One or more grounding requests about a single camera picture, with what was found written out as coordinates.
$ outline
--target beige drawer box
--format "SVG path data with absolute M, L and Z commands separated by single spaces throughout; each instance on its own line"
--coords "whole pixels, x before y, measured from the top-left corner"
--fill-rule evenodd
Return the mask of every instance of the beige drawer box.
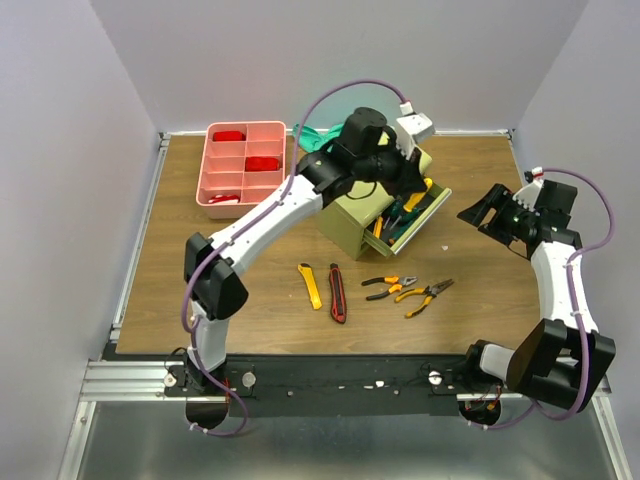
M 431 161 L 431 157 L 422 151 L 420 172 L 423 175 Z M 434 184 L 427 193 L 432 199 L 430 205 L 393 245 L 376 238 L 367 229 L 394 201 L 380 185 L 374 194 L 366 199 L 352 200 L 341 197 L 333 202 L 316 215 L 318 229 L 354 260 L 370 247 L 385 257 L 397 255 L 451 195 L 451 189 L 438 185 L 436 179 L 433 180 Z M 356 182 L 351 196 L 361 197 L 369 193 L 371 188 L 370 183 Z

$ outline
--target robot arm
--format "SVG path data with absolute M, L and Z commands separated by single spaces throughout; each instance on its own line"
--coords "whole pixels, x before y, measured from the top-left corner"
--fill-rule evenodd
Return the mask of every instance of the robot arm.
M 598 333 L 587 309 L 581 257 L 573 258 L 576 249 L 582 248 L 580 235 L 567 228 L 577 189 L 542 177 L 541 169 L 527 172 L 529 184 L 516 193 L 496 184 L 482 200 L 458 214 L 458 218 L 507 247 L 514 240 L 526 244 L 542 316 L 516 350 L 480 340 L 469 348 L 467 359 L 472 368 L 502 380 L 511 391 L 569 409 L 577 398 L 584 358 L 573 311 L 577 303 L 589 345 L 589 376 L 580 411 L 611 364 L 615 344 Z M 495 215 L 482 224 L 490 210 L 495 210 Z M 569 263 L 573 266 L 570 287 Z
M 433 133 L 433 123 L 424 114 L 414 113 L 408 102 L 401 105 L 401 111 L 405 116 L 398 119 L 393 130 L 381 113 L 370 108 L 356 109 L 337 139 L 301 159 L 295 181 L 284 198 L 281 197 L 289 178 L 229 227 L 208 239 L 196 233 L 187 241 L 184 272 L 187 281 L 214 248 L 228 244 L 224 258 L 213 259 L 198 276 L 191 295 L 193 314 L 201 319 L 195 326 L 198 355 L 208 371 L 225 361 L 230 317 L 248 298 L 239 277 L 278 237 L 349 193 L 357 180 L 380 182 L 390 195 L 402 198 L 426 190 L 419 171 L 421 151 L 417 142 Z M 379 145 L 383 133 L 389 141 Z M 256 223 L 268 209 L 269 215 Z M 254 223 L 250 235 L 232 240 L 234 233 Z M 193 348 L 188 352 L 192 365 L 196 365 Z

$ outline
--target wooden table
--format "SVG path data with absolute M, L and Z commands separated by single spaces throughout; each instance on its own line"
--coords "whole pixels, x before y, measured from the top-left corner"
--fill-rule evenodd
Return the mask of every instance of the wooden table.
M 119 353 L 165 353 L 188 343 L 179 320 L 184 245 L 229 221 L 208 219 L 195 203 L 203 137 L 173 137 L 158 185 L 120 340 Z M 383 259 L 374 251 L 349 259 L 308 219 L 255 262 L 243 281 L 249 301 L 231 321 L 227 348 L 235 353 L 462 353 L 482 338 L 516 347 L 539 321 L 530 264 L 456 219 L 494 183 L 520 185 L 504 137 L 432 137 L 429 175 L 453 195 L 405 249 Z M 314 267 L 323 301 L 314 311 L 300 262 Z M 340 265 L 348 304 L 345 325 L 329 317 L 329 263 Z M 381 275 L 417 275 L 416 286 L 453 278 L 455 284 L 417 317 L 404 313 L 421 298 L 366 302 L 384 287 L 361 287 Z

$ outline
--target pliers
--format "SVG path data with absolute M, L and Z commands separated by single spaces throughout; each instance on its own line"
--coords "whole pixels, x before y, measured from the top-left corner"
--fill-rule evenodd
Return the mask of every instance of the pliers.
M 376 277 L 370 278 L 362 282 L 362 286 L 373 285 L 374 283 L 388 283 L 391 285 L 389 290 L 377 293 L 375 295 L 369 295 L 367 300 L 379 300 L 384 297 L 388 297 L 393 292 L 399 292 L 403 287 L 407 287 L 418 280 L 418 277 Z
M 436 283 L 435 285 L 427 288 L 414 288 L 412 290 L 408 290 L 404 293 L 398 295 L 394 301 L 396 303 L 401 302 L 407 297 L 412 295 L 426 295 L 425 299 L 422 301 L 422 304 L 414 311 L 409 312 L 405 315 L 406 318 L 413 318 L 422 312 L 427 306 L 431 303 L 431 300 L 436 298 L 439 293 L 441 293 L 446 288 L 450 287 L 453 284 L 453 279 L 445 280 L 444 282 Z

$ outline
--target pink organizer tray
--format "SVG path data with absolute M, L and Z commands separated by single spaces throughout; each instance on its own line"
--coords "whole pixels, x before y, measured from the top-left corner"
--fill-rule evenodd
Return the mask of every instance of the pink organizer tray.
M 240 131 L 242 142 L 214 142 L 213 134 Z M 282 122 L 213 123 L 207 129 L 196 202 L 210 218 L 239 218 L 267 198 L 284 181 L 286 127 Z M 245 172 L 247 157 L 277 158 L 271 172 Z M 209 204 L 215 195 L 238 195 L 240 203 Z

